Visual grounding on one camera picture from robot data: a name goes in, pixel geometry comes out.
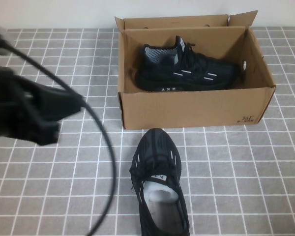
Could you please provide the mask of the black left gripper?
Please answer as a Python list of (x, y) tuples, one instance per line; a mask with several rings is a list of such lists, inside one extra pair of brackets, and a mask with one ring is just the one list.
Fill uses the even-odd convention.
[(0, 136), (41, 146), (55, 144), (59, 139), (57, 121), (81, 108), (68, 91), (37, 84), (0, 66)]

